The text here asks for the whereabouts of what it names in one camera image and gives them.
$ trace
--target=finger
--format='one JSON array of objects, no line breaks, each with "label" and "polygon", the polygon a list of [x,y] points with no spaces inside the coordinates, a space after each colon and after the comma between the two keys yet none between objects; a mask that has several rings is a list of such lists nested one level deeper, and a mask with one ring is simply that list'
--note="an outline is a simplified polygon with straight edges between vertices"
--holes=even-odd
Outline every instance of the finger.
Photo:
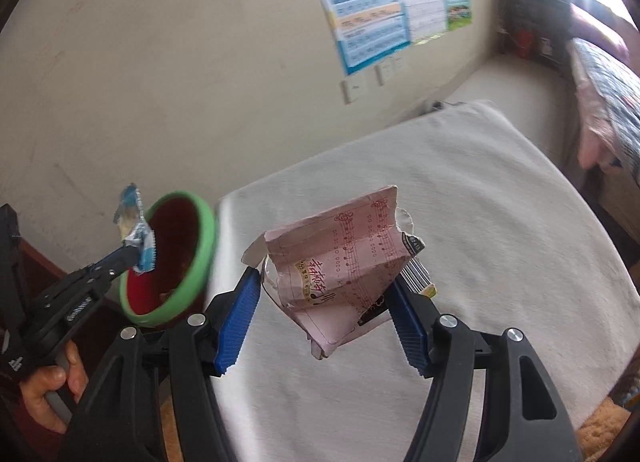
[{"label": "finger", "polygon": [[82,364],[78,347],[73,343],[73,341],[69,341],[65,345],[65,355],[69,361],[69,374],[66,382],[71,393],[74,394],[75,401],[79,402],[89,378],[84,370],[84,365]]},{"label": "finger", "polygon": [[20,382],[22,400],[31,417],[44,428],[63,434],[66,426],[45,400],[47,391],[59,389],[66,379],[66,373],[58,366],[39,368],[29,379]]}]

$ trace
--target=pillow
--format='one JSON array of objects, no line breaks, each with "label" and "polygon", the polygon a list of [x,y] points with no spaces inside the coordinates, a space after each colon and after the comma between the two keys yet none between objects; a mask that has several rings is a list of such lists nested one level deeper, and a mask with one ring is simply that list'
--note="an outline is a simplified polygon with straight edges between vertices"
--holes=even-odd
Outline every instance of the pillow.
[{"label": "pillow", "polygon": [[625,40],[612,28],[596,20],[586,10],[582,10],[574,4],[571,4],[571,20],[570,35],[572,38],[590,41],[625,65],[629,65],[629,50]]},{"label": "pillow", "polygon": [[582,121],[581,166],[608,166],[617,158],[640,187],[640,78],[583,39],[572,39],[567,50]]}]

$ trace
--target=white tablecloth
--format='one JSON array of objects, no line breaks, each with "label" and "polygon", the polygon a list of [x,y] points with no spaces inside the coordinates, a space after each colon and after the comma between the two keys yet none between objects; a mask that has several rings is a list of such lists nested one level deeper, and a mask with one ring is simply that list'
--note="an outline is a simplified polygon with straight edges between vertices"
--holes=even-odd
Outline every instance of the white tablecloth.
[{"label": "white tablecloth", "polygon": [[[235,287],[261,232],[389,184],[426,243],[419,257],[439,310],[475,330],[523,330],[579,426],[638,344],[640,299],[578,193],[488,103],[406,122],[229,194],[208,296]],[[479,372],[460,460],[473,458],[482,382]],[[264,294],[237,364],[213,384],[241,462],[401,461],[429,389],[391,322],[319,362]]]}]

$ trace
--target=light switch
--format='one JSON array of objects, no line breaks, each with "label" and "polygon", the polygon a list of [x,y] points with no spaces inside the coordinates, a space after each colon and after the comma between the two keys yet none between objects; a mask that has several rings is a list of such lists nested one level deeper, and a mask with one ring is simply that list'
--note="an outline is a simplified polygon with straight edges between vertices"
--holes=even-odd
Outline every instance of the light switch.
[{"label": "light switch", "polygon": [[402,54],[394,54],[391,59],[394,63],[394,72],[396,75],[402,74],[409,70],[409,60]]},{"label": "light switch", "polygon": [[380,86],[387,83],[394,76],[394,64],[391,58],[386,58],[376,65],[376,75]]},{"label": "light switch", "polygon": [[367,93],[367,81],[363,73],[354,74],[342,82],[344,101],[350,105]]}]

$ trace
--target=floor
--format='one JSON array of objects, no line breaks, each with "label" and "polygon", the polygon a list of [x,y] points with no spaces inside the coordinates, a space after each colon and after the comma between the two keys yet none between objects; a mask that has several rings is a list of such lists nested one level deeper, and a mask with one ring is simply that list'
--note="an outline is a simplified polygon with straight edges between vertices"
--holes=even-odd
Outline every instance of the floor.
[{"label": "floor", "polygon": [[550,68],[514,55],[497,54],[445,102],[489,99],[560,168],[565,156],[567,87]]}]

